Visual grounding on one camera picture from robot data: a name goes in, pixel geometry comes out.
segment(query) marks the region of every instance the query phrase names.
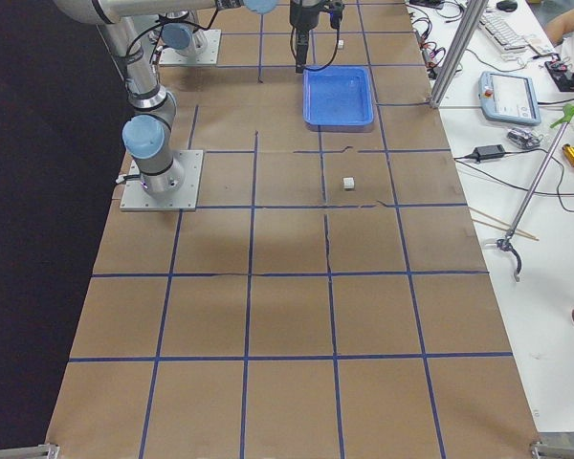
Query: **mounting plate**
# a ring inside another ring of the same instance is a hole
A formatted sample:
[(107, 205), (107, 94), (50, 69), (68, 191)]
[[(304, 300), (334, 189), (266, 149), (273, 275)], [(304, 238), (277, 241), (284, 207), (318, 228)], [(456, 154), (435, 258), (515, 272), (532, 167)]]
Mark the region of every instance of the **mounting plate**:
[[(200, 176), (202, 175), (203, 150), (176, 150), (174, 161), (185, 170), (185, 179), (175, 190), (160, 194), (148, 194), (138, 180), (130, 180), (125, 184), (120, 209), (128, 211), (170, 211), (195, 210), (198, 204)], [(129, 175), (139, 174), (136, 163), (132, 161)]]
[(209, 43), (203, 53), (196, 57), (185, 57), (179, 55), (171, 48), (162, 51), (160, 66), (162, 67), (200, 67), (205, 65), (217, 65), (219, 57), (219, 43), (221, 42), (221, 30), (211, 29), (204, 31), (204, 35)]

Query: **blue and white device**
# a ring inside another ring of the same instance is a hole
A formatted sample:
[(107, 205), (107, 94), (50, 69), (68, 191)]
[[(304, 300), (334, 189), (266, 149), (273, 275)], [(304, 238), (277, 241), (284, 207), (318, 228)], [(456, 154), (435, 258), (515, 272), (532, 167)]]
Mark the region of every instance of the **blue and white device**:
[(537, 126), (541, 123), (534, 84), (528, 76), (483, 72), (478, 96), (487, 120)]

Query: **blue cap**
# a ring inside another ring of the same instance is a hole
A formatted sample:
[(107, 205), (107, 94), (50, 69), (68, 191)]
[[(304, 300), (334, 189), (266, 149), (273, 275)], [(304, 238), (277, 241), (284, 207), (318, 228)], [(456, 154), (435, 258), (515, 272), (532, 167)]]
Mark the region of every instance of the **blue cap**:
[(148, 115), (139, 115), (128, 121), (121, 136), (125, 147), (139, 160), (156, 155), (164, 145), (166, 137), (162, 124)]
[(175, 50), (184, 50), (192, 38), (193, 34), (185, 24), (166, 24), (162, 32), (164, 43)]
[(257, 14), (266, 14), (272, 11), (278, 0), (244, 0), (245, 7)]

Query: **tiled table surface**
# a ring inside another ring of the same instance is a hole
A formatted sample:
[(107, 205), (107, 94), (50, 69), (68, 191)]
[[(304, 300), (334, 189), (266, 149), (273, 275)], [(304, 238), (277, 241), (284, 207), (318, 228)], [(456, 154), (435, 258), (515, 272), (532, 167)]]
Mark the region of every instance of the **tiled table surface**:
[(371, 132), (304, 125), (287, 5), (220, 13), (219, 66), (163, 70), (173, 146), (206, 150), (199, 208), (113, 202), (47, 436), (63, 457), (529, 457), (406, 7), (344, 14), (336, 64), (370, 70)]

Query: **small white block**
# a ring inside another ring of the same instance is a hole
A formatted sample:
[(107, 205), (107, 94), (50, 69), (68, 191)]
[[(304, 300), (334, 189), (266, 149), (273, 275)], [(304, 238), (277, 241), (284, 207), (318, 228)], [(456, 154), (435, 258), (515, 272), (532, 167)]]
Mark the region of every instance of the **small white block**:
[(342, 179), (342, 184), (344, 185), (345, 191), (350, 191), (351, 189), (355, 189), (355, 179), (353, 177), (344, 177)]

